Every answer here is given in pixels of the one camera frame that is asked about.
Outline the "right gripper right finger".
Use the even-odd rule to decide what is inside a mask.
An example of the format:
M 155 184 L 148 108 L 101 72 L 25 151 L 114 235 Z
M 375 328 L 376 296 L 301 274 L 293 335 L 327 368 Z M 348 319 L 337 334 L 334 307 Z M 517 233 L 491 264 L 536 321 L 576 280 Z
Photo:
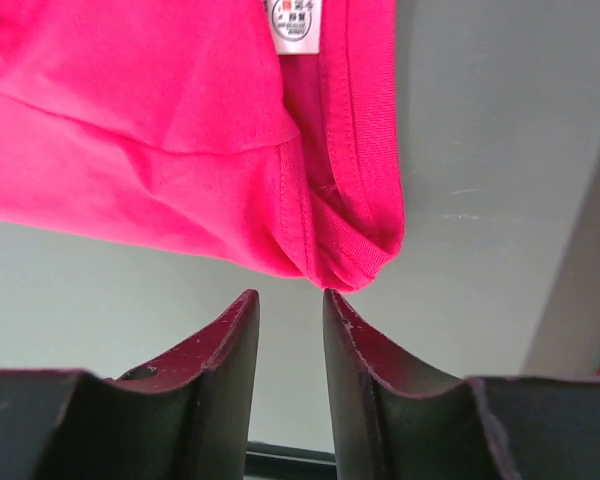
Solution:
M 600 479 L 600 377 L 457 378 L 323 296 L 341 479 Z

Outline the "pink t shirt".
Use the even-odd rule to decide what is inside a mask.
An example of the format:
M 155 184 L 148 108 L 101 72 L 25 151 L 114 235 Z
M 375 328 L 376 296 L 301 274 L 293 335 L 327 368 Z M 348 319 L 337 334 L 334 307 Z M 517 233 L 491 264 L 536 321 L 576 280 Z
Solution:
M 0 1 L 0 221 L 355 292 L 404 236 L 392 1 Z

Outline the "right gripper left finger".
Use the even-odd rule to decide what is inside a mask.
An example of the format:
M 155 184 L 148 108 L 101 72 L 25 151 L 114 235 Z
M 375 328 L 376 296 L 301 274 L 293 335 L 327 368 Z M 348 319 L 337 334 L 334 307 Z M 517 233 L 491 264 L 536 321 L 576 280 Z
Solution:
M 239 479 L 259 297 L 117 379 L 0 369 L 0 479 Z

